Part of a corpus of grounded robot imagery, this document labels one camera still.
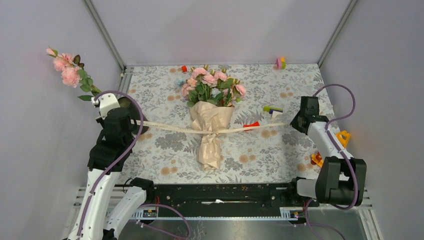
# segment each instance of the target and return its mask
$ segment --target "yellow toy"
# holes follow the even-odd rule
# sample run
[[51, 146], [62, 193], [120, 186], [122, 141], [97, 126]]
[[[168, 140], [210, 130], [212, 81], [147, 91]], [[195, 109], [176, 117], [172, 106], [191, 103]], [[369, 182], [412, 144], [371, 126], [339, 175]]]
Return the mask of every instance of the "yellow toy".
[[[341, 131], [337, 133], [335, 136], [337, 137], [337, 139], [339, 140], [339, 142], [344, 148], [348, 146], [349, 139], [351, 139], [350, 133], [348, 133], [347, 131]], [[318, 165], [320, 168], [323, 167], [324, 161], [319, 152], [317, 154], [312, 154], [310, 158], [311, 158], [310, 163], [312, 165]]]

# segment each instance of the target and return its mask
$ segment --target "patterned mat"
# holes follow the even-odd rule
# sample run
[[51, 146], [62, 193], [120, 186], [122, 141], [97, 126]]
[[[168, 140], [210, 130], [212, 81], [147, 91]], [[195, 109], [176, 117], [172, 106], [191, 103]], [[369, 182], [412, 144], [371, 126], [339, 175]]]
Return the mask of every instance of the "patterned mat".
[[[191, 128], [186, 99], [175, 80], [187, 79], [181, 66], [137, 66], [128, 93], [138, 101], [150, 122]], [[311, 96], [324, 85], [316, 64], [288, 64], [276, 70], [272, 64], [211, 65], [227, 68], [247, 89], [243, 101], [235, 103], [230, 129], [259, 121], [261, 125], [290, 123], [299, 110], [301, 96]], [[319, 94], [322, 115], [334, 118], [327, 91]], [[271, 120], [264, 106], [282, 108], [284, 113]], [[335, 133], [337, 125], [331, 126]], [[227, 133], [222, 139], [221, 169], [203, 171], [196, 160], [201, 137], [196, 134], [149, 129], [126, 160], [119, 182], [141, 177], [157, 184], [183, 183], [273, 183], [292, 178], [316, 178], [318, 166], [310, 164], [316, 153], [314, 143], [290, 126]]]

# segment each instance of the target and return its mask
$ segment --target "red toy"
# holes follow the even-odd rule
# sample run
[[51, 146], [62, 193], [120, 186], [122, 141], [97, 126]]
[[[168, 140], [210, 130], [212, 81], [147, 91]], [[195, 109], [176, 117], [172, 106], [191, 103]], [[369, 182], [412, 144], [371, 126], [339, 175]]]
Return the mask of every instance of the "red toy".
[[250, 125], [246, 125], [246, 124], [244, 124], [244, 125], [243, 125], [243, 128], [248, 128], [248, 127], [258, 127], [258, 126], [260, 126], [260, 125], [259, 125], [259, 122], [257, 121], [257, 122], [254, 122], [254, 123], [250, 124]]

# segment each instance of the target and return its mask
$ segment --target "flower bouquet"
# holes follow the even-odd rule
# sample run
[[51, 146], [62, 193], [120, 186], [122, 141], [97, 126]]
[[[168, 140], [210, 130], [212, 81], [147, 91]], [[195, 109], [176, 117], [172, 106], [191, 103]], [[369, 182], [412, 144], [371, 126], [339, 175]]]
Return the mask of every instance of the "flower bouquet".
[[[226, 130], [233, 115], [233, 101], [246, 95], [240, 81], [230, 77], [226, 69], [215, 71], [209, 66], [191, 68], [191, 77], [182, 82], [181, 94], [188, 98], [187, 105], [195, 130], [215, 132]], [[221, 141], [216, 133], [205, 134], [197, 152], [197, 160], [204, 170], [220, 169]]]

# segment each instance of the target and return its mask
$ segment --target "kraft paper wrapping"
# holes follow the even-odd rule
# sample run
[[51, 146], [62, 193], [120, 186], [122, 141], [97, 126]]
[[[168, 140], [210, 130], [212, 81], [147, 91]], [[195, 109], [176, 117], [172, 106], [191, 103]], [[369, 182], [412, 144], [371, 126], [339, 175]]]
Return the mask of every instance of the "kraft paper wrapping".
[[[215, 106], [199, 101], [190, 108], [194, 130], [216, 132], [228, 129], [234, 107]], [[219, 133], [204, 134], [197, 152], [197, 160], [203, 164], [203, 170], [220, 169], [221, 140]]]

